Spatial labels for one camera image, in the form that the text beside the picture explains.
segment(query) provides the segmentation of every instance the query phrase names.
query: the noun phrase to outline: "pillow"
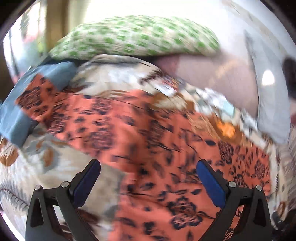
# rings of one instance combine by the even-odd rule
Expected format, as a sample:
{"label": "pillow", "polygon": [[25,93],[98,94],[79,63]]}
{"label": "pillow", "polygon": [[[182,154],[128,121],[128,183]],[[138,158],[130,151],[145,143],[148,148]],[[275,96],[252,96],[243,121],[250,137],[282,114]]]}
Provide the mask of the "pillow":
{"label": "pillow", "polygon": [[78,25],[60,39],[49,54],[56,59],[91,59],[101,53],[210,55],[218,48],[217,37],[210,29],[188,19],[128,15]]}
{"label": "pillow", "polygon": [[15,100],[23,93],[36,74],[48,78],[61,91],[75,76],[76,67],[72,62],[39,66],[26,72],[16,83],[0,107],[0,133],[18,147],[24,144],[29,132],[38,122],[26,116],[15,104]]}
{"label": "pillow", "polygon": [[257,124],[277,144],[285,144],[290,133],[290,103],[280,60],[259,37],[245,33],[253,60],[259,95]]}
{"label": "pillow", "polygon": [[257,116],[258,91],[255,73],[244,61],[221,52],[214,57],[171,55],[153,62],[175,78],[181,78],[200,88],[210,88],[221,94],[236,108]]}

